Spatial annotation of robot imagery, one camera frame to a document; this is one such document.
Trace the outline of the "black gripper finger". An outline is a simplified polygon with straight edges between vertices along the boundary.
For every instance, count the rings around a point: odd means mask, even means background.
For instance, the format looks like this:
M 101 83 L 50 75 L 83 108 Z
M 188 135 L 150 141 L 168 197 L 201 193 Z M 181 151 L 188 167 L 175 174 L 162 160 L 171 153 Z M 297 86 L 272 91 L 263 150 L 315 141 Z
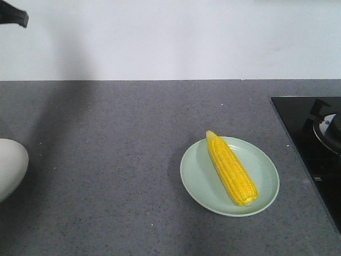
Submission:
M 19 10 L 6 1 L 1 1 L 1 24 L 17 24 L 26 28 L 29 15 L 24 10 Z

